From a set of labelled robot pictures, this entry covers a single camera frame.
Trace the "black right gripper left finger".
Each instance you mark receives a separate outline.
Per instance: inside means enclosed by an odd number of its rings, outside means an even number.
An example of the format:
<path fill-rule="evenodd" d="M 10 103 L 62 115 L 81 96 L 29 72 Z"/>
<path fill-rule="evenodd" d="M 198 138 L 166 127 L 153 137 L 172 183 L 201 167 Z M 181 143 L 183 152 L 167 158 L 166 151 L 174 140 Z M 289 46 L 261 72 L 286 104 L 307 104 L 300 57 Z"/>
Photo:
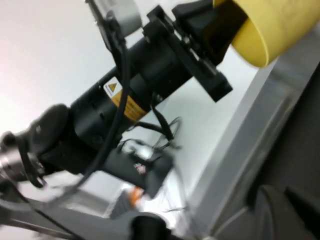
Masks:
<path fill-rule="evenodd" d="M 308 231 L 284 193 L 259 188 L 254 208 L 253 240 L 307 240 Z"/>

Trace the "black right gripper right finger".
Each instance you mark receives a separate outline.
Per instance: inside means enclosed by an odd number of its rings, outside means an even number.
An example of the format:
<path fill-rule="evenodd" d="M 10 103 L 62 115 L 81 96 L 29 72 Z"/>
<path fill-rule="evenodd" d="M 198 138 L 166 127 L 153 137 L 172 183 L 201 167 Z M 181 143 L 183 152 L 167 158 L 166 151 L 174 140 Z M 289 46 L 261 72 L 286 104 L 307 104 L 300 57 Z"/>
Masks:
<path fill-rule="evenodd" d="M 320 239 L 320 199 L 302 188 L 287 187 L 285 195 L 302 219 L 304 227 Z"/>

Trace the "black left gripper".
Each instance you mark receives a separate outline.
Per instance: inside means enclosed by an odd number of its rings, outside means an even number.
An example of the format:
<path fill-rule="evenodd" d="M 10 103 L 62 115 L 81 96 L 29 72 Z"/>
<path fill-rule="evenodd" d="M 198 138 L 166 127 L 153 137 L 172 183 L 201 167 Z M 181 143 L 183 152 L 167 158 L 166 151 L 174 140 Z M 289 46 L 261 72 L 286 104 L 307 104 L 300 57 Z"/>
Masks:
<path fill-rule="evenodd" d="M 211 0 L 181 3 L 172 9 L 176 31 L 183 39 L 207 48 L 213 64 L 220 64 L 225 56 L 225 36 L 216 26 L 216 12 Z M 195 77 L 215 102 L 233 88 L 226 77 L 198 60 L 175 34 L 173 21 L 160 5 L 147 17 L 142 28 L 144 37 L 130 49 L 130 95 L 139 103 L 150 103 L 154 95 L 162 100 L 169 97 L 189 79 Z"/>

